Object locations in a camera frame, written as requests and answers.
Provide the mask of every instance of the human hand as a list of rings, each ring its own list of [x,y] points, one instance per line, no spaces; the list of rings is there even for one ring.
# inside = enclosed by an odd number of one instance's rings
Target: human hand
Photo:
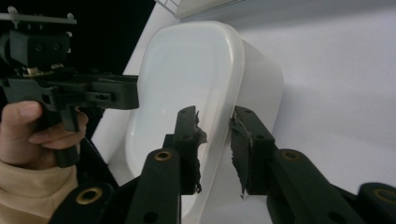
[[[62,123],[37,131],[37,119],[43,114],[38,102],[6,105],[0,123],[0,161],[32,170],[56,166],[53,150],[78,145],[85,135],[88,117],[78,113],[79,131],[69,132]]]

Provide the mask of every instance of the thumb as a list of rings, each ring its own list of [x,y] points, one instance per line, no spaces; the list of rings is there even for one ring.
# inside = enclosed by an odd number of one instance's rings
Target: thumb
[[[35,101],[8,104],[3,108],[1,137],[15,139],[31,133],[32,125],[42,114],[41,105]]]

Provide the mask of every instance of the beige sleeve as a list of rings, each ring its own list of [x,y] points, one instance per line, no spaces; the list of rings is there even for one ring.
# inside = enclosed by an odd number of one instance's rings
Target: beige sleeve
[[[75,166],[36,171],[0,162],[0,223],[48,223],[77,185]]]

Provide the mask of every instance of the white plastic container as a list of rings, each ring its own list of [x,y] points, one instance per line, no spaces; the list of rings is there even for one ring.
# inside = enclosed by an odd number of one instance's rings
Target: white plastic container
[[[283,91],[281,71],[226,24],[181,23],[152,37],[138,90],[140,107],[131,113],[125,143],[133,176],[140,175],[150,151],[161,148],[165,135],[174,132],[177,112],[190,105],[199,110],[199,126],[208,140],[198,152],[203,191],[182,197],[183,223],[199,223],[215,175],[221,175],[217,170],[233,107],[253,109],[272,130]],[[232,189],[228,191],[239,197],[240,186],[227,187],[227,182],[221,180],[217,188]],[[227,195],[223,199],[217,198],[216,206],[229,201]]]

